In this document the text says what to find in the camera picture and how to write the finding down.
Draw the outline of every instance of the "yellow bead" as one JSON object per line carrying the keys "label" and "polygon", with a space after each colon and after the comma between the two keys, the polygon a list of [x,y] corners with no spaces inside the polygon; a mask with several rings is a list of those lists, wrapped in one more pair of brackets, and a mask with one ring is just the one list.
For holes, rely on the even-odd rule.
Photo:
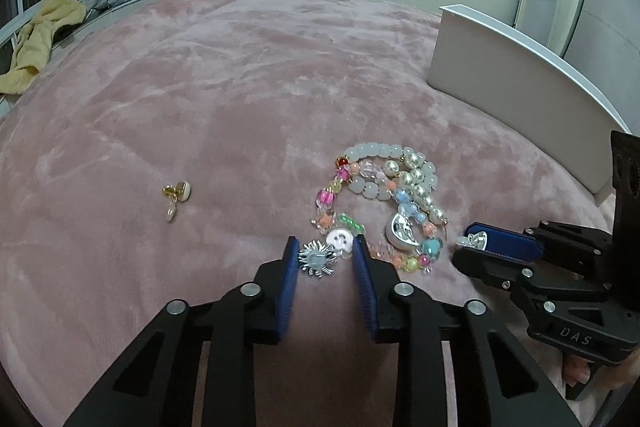
{"label": "yellow bead", "polygon": [[404,258],[404,263],[402,263],[402,268],[404,269],[404,271],[407,271],[409,273],[415,272],[416,270],[420,269],[420,261],[418,261],[416,257],[408,255],[407,257]]}
{"label": "yellow bead", "polygon": [[338,192],[340,192],[340,189],[342,188],[342,181],[331,180],[329,182],[329,185],[327,185],[327,188],[329,189],[330,192],[337,194]]}

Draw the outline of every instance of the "bed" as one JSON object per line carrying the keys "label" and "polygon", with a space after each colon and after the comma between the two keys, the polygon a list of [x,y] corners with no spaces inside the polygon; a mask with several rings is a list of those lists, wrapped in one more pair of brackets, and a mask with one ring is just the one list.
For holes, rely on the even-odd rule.
{"label": "bed", "polygon": [[[435,163],[449,245],[473,221],[610,230],[612,197],[598,208],[530,141],[428,86],[439,24],[363,0],[160,0],[56,56],[0,124],[0,362],[43,427],[166,302],[218,299],[287,236],[318,239],[316,193],[352,144]],[[191,197],[167,223],[161,190],[180,180]],[[388,202],[339,204],[382,240]],[[562,389],[561,353],[449,257],[403,278],[482,298]],[[390,425],[397,351],[369,341],[349,264],[300,279],[284,343],[257,346],[261,427]],[[584,425],[604,394],[572,403]]]}

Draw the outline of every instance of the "blue gripper pad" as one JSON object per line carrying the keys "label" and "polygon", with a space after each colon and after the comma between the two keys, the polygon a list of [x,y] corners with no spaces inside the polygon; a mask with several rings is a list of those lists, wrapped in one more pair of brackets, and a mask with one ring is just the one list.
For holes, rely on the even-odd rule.
{"label": "blue gripper pad", "polygon": [[287,243],[283,261],[286,263],[282,285],[276,302],[276,327],[278,336],[282,339],[289,328],[289,317],[293,305],[293,295],[296,292],[296,282],[298,281],[298,251],[300,241],[295,237]]}
{"label": "blue gripper pad", "polygon": [[353,274],[356,278],[356,286],[360,295],[362,315],[371,338],[375,340],[378,332],[378,300],[369,272],[367,256],[362,251],[358,238],[353,241]]}
{"label": "blue gripper pad", "polygon": [[470,233],[486,232],[486,251],[514,259],[532,263],[542,259],[544,248],[534,237],[511,230],[499,229],[484,223],[473,223],[465,230]]}

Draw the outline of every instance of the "silver moon charm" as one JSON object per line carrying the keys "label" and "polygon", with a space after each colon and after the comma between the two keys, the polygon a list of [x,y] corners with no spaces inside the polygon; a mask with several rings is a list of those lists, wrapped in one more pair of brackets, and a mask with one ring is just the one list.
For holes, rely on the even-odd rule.
{"label": "silver moon charm", "polygon": [[414,239],[409,220],[400,214],[394,214],[386,224],[386,238],[398,250],[415,250],[420,247]]}
{"label": "silver moon charm", "polygon": [[331,275],[334,270],[330,264],[338,261],[334,247],[324,245],[321,241],[311,241],[298,252],[298,265],[303,272],[316,277]]}

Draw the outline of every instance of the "crescent moon charm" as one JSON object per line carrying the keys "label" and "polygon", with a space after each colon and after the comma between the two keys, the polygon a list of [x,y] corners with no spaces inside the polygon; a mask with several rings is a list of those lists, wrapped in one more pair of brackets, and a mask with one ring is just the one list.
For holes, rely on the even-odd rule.
{"label": "crescent moon charm", "polygon": [[398,250],[415,250],[420,247],[414,239],[414,232],[406,217],[394,214],[386,224],[386,238]]}

